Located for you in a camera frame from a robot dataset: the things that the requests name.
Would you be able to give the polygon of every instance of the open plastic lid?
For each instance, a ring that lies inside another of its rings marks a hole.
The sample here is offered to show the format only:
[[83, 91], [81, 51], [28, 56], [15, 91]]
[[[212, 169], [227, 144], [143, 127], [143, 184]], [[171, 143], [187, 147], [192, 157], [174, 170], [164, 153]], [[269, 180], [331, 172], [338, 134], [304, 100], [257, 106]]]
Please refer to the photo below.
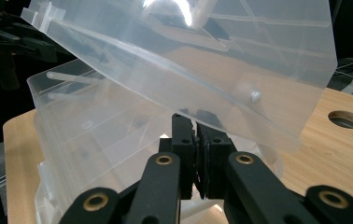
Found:
[[299, 148], [337, 65], [328, 0], [32, 0], [21, 17], [129, 90], [276, 149]]

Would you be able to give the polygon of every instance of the clear plastic container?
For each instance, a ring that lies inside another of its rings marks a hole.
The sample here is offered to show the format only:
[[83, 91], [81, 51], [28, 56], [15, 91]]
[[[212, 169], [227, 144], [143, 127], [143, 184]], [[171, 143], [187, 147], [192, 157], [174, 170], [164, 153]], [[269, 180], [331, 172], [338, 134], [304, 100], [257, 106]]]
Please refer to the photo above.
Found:
[[21, 17], [127, 89], [276, 149], [298, 149], [337, 65], [328, 0], [33, 0]]
[[[76, 197], [105, 187], [121, 192], [141, 178], [160, 137], [172, 136], [173, 111], [123, 88], [81, 60], [28, 78], [35, 128], [45, 160], [35, 196], [37, 223], [58, 223]], [[277, 175], [282, 160], [253, 141], [230, 136], [238, 150], [260, 156]], [[219, 201], [201, 200], [198, 191], [182, 201], [182, 223], [195, 223]]]

